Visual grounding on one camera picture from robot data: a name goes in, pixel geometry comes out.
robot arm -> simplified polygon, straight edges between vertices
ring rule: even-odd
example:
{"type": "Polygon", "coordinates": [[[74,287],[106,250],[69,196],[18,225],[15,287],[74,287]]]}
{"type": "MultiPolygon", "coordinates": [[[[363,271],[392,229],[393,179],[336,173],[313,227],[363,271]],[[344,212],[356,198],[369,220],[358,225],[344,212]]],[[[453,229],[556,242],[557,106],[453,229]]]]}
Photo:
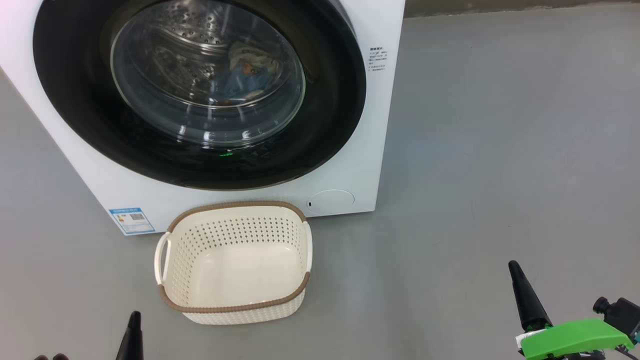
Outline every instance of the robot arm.
{"type": "Polygon", "coordinates": [[[640,307],[626,299],[609,304],[601,297],[593,310],[604,314],[604,321],[592,318],[553,326],[533,287],[516,261],[509,262],[513,293],[524,334],[516,337],[527,360],[605,359],[599,349],[609,348],[636,357],[629,350],[640,341],[640,307]]]}

blue cloth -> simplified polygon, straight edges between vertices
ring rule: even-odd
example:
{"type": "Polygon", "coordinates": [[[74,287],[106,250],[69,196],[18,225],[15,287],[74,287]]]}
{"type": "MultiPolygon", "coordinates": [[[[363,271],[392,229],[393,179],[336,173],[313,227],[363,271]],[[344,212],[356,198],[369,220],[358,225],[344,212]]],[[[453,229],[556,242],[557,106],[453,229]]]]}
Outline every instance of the blue cloth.
{"type": "Polygon", "coordinates": [[[225,96],[227,99],[242,99],[242,97],[252,91],[265,89],[273,79],[273,75],[266,69],[254,68],[257,74],[243,73],[243,62],[239,61],[231,70],[229,80],[225,85],[225,96]]]}

basket handle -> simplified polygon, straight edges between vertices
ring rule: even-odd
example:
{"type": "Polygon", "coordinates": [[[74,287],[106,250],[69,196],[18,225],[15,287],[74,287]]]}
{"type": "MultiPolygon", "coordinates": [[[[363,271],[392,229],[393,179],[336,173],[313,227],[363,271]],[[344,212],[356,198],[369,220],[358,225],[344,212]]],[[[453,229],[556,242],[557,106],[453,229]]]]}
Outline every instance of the basket handle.
{"type": "Polygon", "coordinates": [[[164,245],[169,240],[170,234],[171,233],[169,233],[168,231],[164,233],[164,235],[162,235],[162,237],[160,238],[160,241],[158,241],[158,245],[156,245],[156,255],[154,256],[154,270],[156,272],[156,282],[158,283],[158,285],[164,285],[162,276],[164,270],[160,269],[160,257],[162,256],[162,249],[164,249],[164,245]]]}
{"type": "Polygon", "coordinates": [[[311,227],[308,222],[302,223],[305,226],[305,233],[307,234],[307,272],[311,271],[311,261],[314,258],[314,244],[311,237],[311,227]]]}

label sticker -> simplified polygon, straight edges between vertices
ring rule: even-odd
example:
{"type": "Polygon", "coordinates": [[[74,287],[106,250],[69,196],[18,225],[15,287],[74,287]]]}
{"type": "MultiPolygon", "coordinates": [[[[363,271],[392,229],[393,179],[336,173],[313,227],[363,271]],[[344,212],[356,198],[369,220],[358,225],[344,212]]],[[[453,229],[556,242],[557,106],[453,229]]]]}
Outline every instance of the label sticker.
{"type": "Polygon", "coordinates": [[[387,51],[384,47],[369,48],[367,71],[381,71],[387,68],[387,51]]]}
{"type": "Polygon", "coordinates": [[[110,209],[109,212],[127,235],[156,231],[140,208],[110,209]]]}

gray wall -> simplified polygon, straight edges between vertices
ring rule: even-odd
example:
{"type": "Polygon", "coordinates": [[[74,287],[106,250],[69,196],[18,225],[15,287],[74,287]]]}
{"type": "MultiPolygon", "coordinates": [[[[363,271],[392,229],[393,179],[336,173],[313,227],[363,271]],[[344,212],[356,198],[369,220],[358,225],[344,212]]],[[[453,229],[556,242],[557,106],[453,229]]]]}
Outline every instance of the gray wall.
{"type": "Polygon", "coordinates": [[[404,17],[425,17],[536,8],[570,8],[589,4],[638,3],[640,0],[406,0],[404,17]]]}

